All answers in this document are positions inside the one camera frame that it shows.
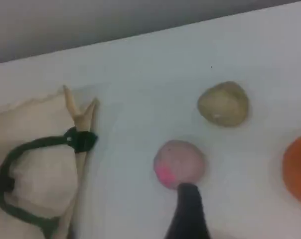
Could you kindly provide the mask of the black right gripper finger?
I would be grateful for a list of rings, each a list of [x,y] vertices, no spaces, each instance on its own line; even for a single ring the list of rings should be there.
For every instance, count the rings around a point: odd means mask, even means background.
[[[202,198],[196,185],[181,183],[177,188],[177,206],[166,239],[209,239]]]

